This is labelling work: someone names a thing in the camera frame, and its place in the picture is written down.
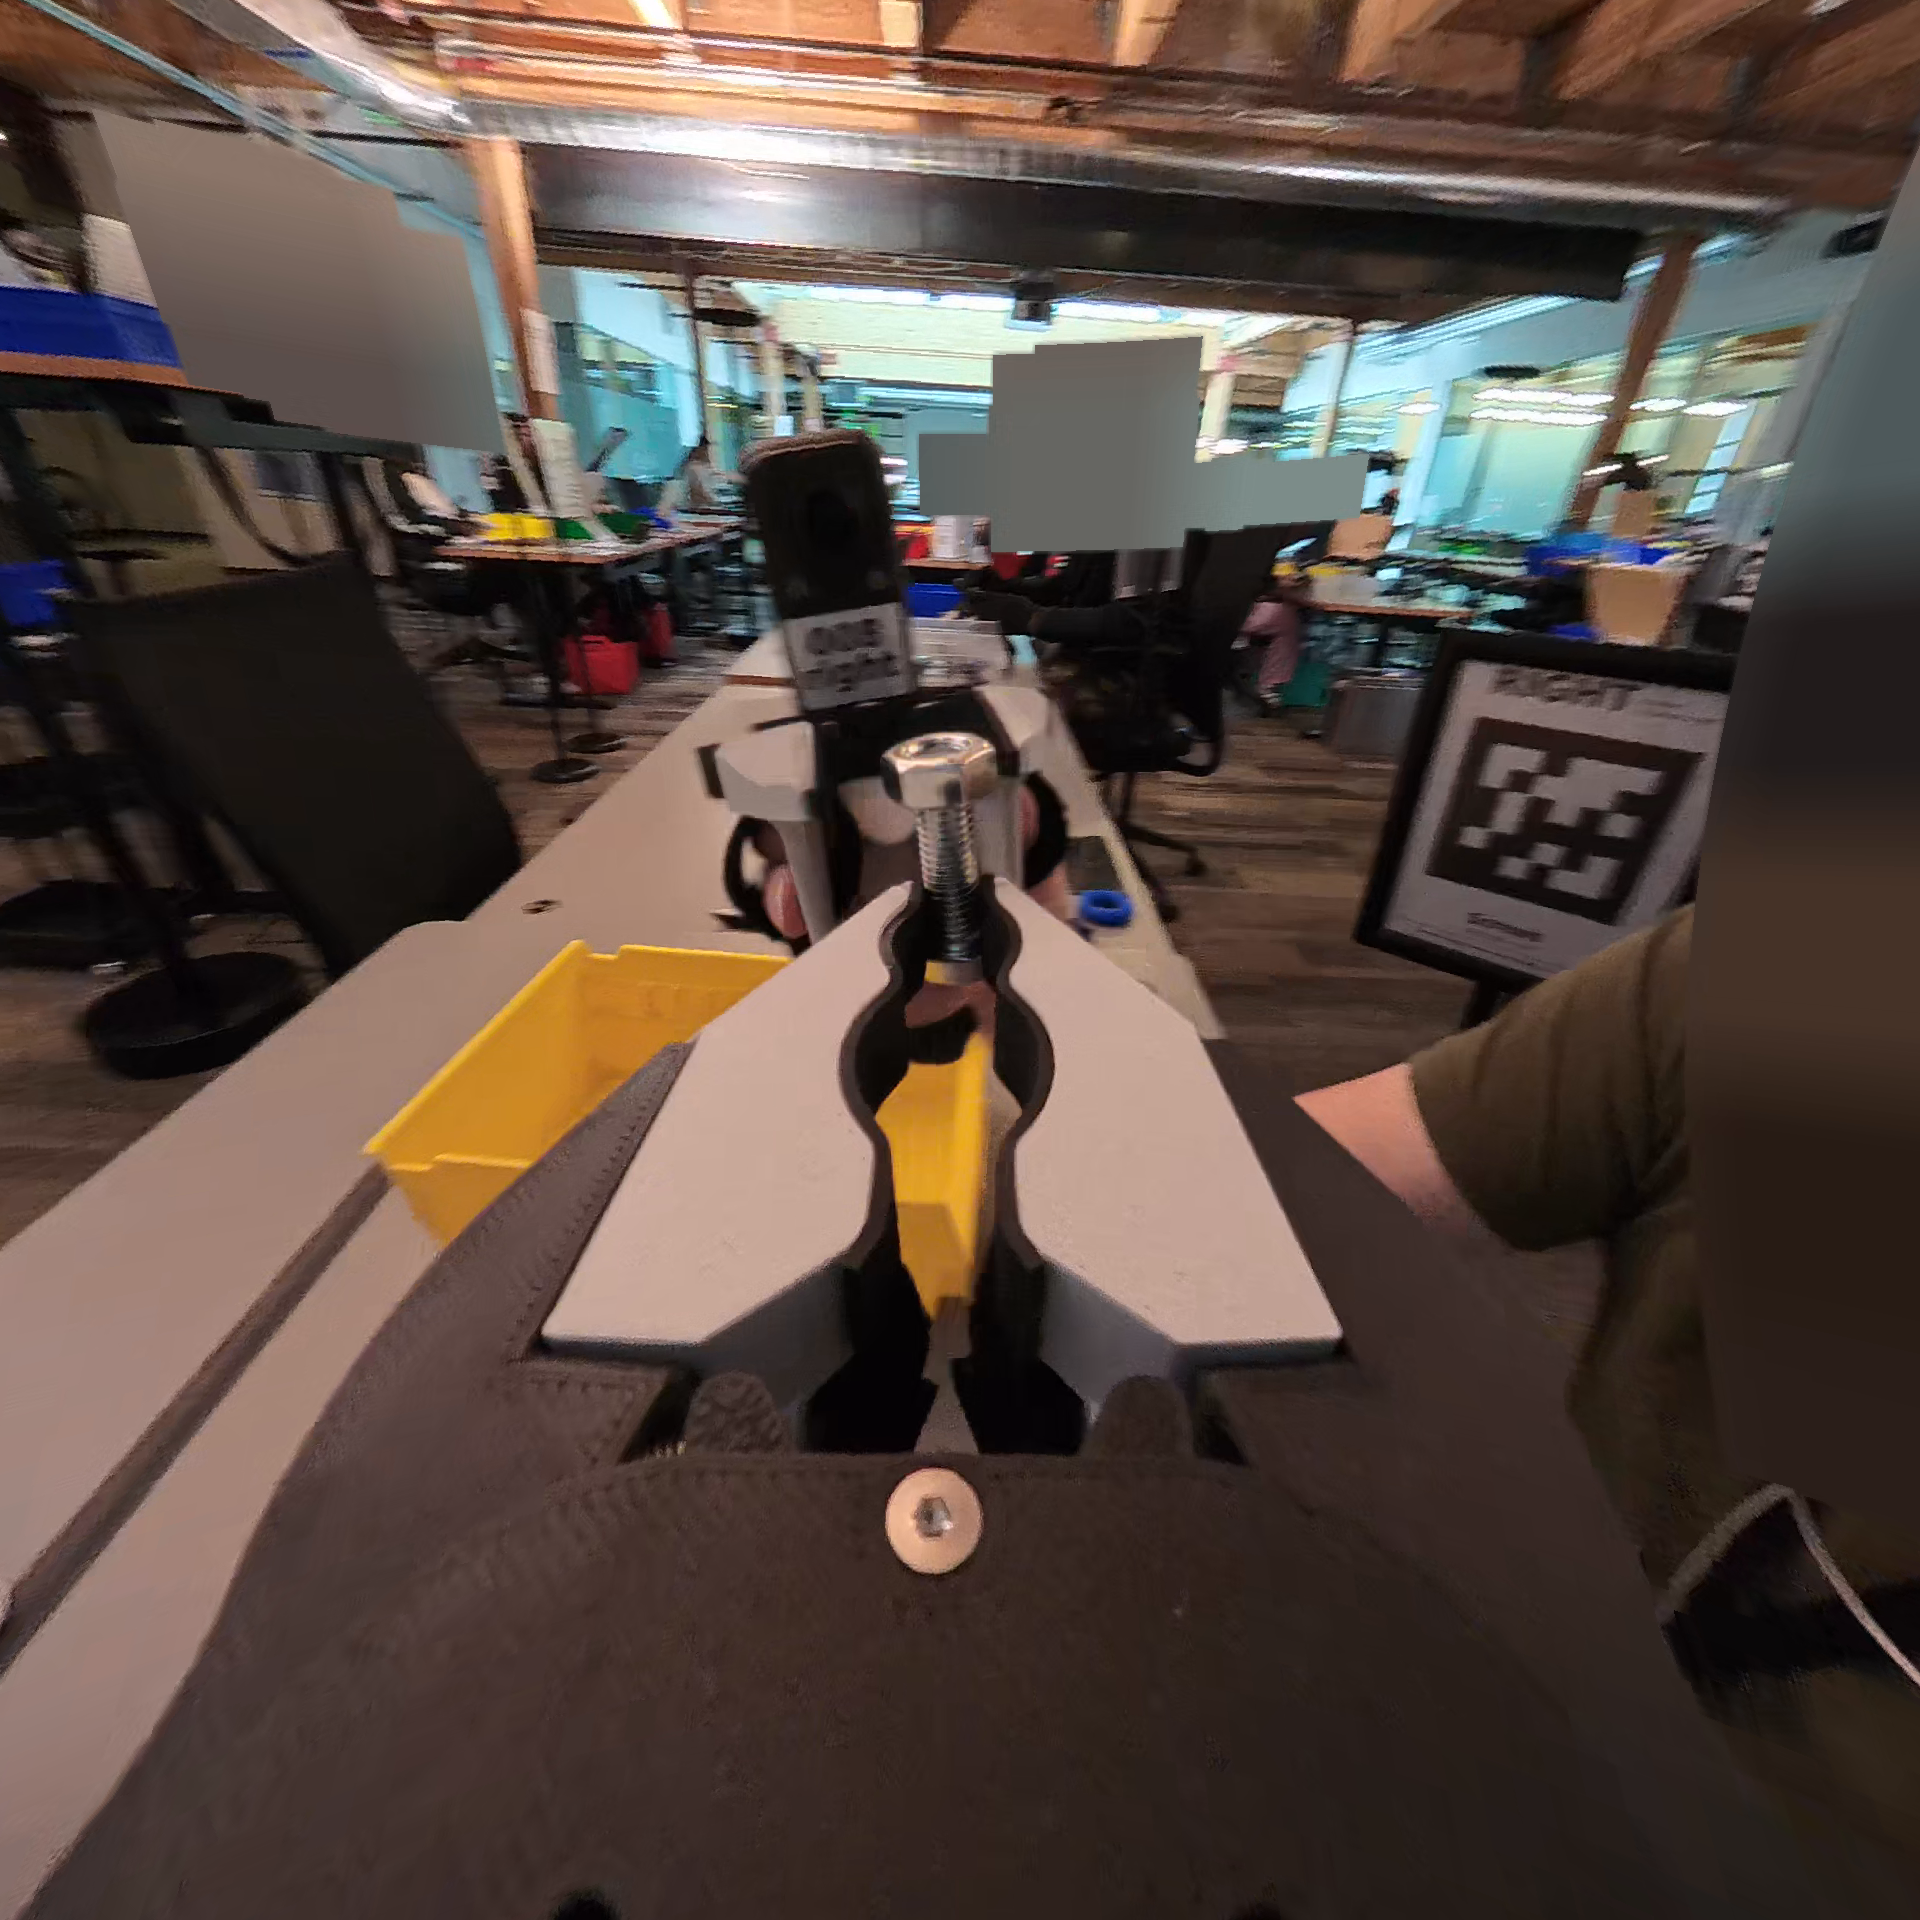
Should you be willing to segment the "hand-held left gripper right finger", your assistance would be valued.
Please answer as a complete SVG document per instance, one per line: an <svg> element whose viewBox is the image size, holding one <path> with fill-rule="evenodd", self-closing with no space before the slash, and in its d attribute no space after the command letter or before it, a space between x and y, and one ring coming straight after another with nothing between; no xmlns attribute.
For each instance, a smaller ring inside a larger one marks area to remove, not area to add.
<svg viewBox="0 0 1920 1920"><path fill-rule="evenodd" d="M954 1392L982 1455L1072 1455L1114 1391L1338 1357L1341 1326L1196 1026L1014 886L982 922L1014 1107Z"/></svg>

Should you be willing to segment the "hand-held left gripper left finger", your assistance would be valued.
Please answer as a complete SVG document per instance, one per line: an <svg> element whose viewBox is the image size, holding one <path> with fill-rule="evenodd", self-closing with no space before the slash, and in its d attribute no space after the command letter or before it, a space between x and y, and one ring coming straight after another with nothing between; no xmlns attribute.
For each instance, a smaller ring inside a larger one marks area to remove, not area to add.
<svg viewBox="0 0 1920 1920"><path fill-rule="evenodd" d="M900 882L691 1045L546 1349L742 1375L822 1451L908 1455L937 1398L880 1107L909 1069L922 890Z"/></svg>

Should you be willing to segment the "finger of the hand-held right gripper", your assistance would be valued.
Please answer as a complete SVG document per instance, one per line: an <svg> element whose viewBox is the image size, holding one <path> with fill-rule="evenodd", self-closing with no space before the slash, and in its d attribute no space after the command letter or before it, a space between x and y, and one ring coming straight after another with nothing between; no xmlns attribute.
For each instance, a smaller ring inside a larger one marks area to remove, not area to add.
<svg viewBox="0 0 1920 1920"><path fill-rule="evenodd" d="M789 949L809 949L846 915L843 746L838 722L790 715L712 751L712 794L734 817L723 855L734 922ZM790 879L800 936L780 931L763 881L748 877L748 853L765 832L780 839L776 865Z"/></svg>
<svg viewBox="0 0 1920 1920"><path fill-rule="evenodd" d="M1049 768L1058 714L1033 688L986 687L979 715L995 755L993 789L979 802L979 862L987 877L1040 890L1058 871L1058 784Z"/></svg>

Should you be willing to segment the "steel hex bolt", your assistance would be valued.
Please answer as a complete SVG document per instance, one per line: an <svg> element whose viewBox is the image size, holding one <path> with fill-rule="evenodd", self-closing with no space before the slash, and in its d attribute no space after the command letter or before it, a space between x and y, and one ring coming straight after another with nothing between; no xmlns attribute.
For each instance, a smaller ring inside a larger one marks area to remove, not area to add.
<svg viewBox="0 0 1920 1920"><path fill-rule="evenodd" d="M915 818L920 888L933 925L928 961L982 954L976 805L987 799L993 775L990 742L964 731L912 736L882 758L890 795Z"/></svg>

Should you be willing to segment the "yellow plastic bin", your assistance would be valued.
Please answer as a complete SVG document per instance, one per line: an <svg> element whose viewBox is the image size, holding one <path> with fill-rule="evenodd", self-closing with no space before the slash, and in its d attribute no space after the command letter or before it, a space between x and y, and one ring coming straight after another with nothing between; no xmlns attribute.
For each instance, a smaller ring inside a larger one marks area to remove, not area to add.
<svg viewBox="0 0 1920 1920"><path fill-rule="evenodd" d="M784 969L770 954L565 947L368 1144L437 1247L659 1049L699 1031ZM904 1265L928 1314L970 1302L986 1251L993 1042L916 1058L880 1105Z"/></svg>

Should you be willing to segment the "black office chair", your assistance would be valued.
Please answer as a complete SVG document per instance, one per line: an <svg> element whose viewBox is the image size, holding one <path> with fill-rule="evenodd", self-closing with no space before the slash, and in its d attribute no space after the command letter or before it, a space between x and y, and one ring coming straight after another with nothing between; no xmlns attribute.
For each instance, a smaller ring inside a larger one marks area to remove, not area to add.
<svg viewBox="0 0 1920 1920"><path fill-rule="evenodd" d="M1274 563L1277 554L1277 526L1244 528L1236 533L1219 535L1193 533L1186 537L1185 544L1182 582L1176 586L1176 591L1185 591L1188 595L1188 608L1204 635L1206 661L1216 670L1216 682L1224 703L1219 767L1226 758L1227 746L1227 683L1232 674L1232 650L1236 639L1241 635L1241 625L1245 616L1262 598L1264 589L1269 589L1270 583ZM1202 879L1210 867L1197 847L1139 823L1136 789L1148 778L1210 781L1211 775L1196 778L1186 774L1161 774L1094 781L1101 784L1121 786L1121 802L1114 821L1129 851L1157 849L1163 853L1176 853L1185 862L1185 877Z"/></svg>

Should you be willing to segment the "silver waste bin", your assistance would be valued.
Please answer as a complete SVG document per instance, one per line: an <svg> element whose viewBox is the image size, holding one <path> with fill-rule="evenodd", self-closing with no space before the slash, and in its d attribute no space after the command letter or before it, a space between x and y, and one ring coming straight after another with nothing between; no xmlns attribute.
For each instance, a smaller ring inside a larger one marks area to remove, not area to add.
<svg viewBox="0 0 1920 1920"><path fill-rule="evenodd" d="M1324 742L1348 760L1393 762L1424 697L1424 674L1352 674L1333 683Z"/></svg>

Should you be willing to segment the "black upright panel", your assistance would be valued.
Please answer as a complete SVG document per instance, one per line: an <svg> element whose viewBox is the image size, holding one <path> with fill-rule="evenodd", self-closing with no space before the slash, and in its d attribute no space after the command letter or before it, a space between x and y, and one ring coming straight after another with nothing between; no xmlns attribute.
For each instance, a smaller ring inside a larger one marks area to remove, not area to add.
<svg viewBox="0 0 1920 1920"><path fill-rule="evenodd" d="M66 619L110 718L226 831L329 979L522 871L506 800L358 561L82 598Z"/></svg>

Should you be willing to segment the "framed marker sign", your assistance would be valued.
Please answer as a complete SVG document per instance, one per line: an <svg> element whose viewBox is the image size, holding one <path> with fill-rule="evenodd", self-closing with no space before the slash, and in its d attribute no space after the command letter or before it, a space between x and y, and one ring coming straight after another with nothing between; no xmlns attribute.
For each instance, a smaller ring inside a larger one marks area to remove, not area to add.
<svg viewBox="0 0 1920 1920"><path fill-rule="evenodd" d="M1523 993L1690 902L1734 672L1690 648L1449 635L1356 944Z"/></svg>

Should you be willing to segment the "black pole lamp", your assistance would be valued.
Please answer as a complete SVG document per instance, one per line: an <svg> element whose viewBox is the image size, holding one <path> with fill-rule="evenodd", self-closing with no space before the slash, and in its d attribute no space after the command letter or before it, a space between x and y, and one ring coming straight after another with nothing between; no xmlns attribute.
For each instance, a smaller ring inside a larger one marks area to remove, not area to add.
<svg viewBox="0 0 1920 1920"><path fill-rule="evenodd" d="M224 915L269 904L242 890L214 851L203 817L178 781L138 744L131 722L112 711L106 683L82 663L77 611L100 606L76 546L73 520L57 496L24 424L4 414L4 480L18 531L37 561L57 561L70 593L62 595L59 639L66 715L89 752L124 758L140 794L125 815L154 891L164 897L157 958L104 989L80 1017L94 1062L128 1081L164 1081L233 1066L307 1001L294 961L268 952L200 952L196 934Z"/></svg>

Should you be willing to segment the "wooden top work desk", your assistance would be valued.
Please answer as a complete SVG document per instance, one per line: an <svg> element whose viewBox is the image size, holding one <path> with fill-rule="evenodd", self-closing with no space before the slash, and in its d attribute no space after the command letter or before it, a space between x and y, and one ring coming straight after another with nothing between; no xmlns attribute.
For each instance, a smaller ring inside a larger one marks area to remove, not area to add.
<svg viewBox="0 0 1920 1920"><path fill-rule="evenodd" d="M178 368L2 353L2 411L100 414L133 445L210 450L312 453L406 464L412 442L337 435L285 424L266 400L187 385Z"/></svg>

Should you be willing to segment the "wooden post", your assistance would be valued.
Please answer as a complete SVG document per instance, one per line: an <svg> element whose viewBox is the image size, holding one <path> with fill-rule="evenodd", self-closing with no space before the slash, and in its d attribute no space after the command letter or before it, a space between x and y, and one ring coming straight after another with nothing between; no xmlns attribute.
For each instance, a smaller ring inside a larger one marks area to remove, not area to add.
<svg viewBox="0 0 1920 1920"><path fill-rule="evenodd" d="M468 137L465 161L476 191L486 262L512 342L522 411L557 421L560 367L544 314L538 234L522 147L504 136Z"/></svg>

